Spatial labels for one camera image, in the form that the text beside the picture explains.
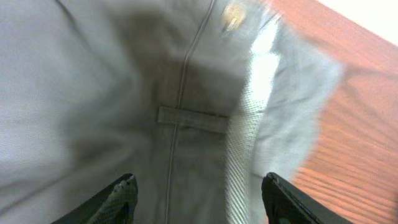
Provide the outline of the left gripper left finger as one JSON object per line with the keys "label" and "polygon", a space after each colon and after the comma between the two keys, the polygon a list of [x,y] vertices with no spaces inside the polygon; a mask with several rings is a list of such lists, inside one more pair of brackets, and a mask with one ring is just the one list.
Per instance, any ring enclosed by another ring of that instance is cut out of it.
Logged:
{"label": "left gripper left finger", "polygon": [[124,174],[53,224],[132,224],[138,187],[133,174]]}

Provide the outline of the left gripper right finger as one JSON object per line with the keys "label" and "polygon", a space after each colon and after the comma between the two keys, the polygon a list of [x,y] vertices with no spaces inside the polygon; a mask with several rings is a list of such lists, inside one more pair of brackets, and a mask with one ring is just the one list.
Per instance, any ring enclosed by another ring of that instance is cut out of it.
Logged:
{"label": "left gripper right finger", "polygon": [[263,178],[262,201],[269,224],[351,224],[274,172]]}

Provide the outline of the grey shorts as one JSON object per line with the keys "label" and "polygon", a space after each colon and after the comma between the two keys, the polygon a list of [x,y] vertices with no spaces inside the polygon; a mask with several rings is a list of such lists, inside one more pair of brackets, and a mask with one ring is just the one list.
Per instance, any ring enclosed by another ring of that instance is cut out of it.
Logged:
{"label": "grey shorts", "polygon": [[1,222],[133,174],[133,223],[265,223],[342,71],[260,1],[2,1]]}

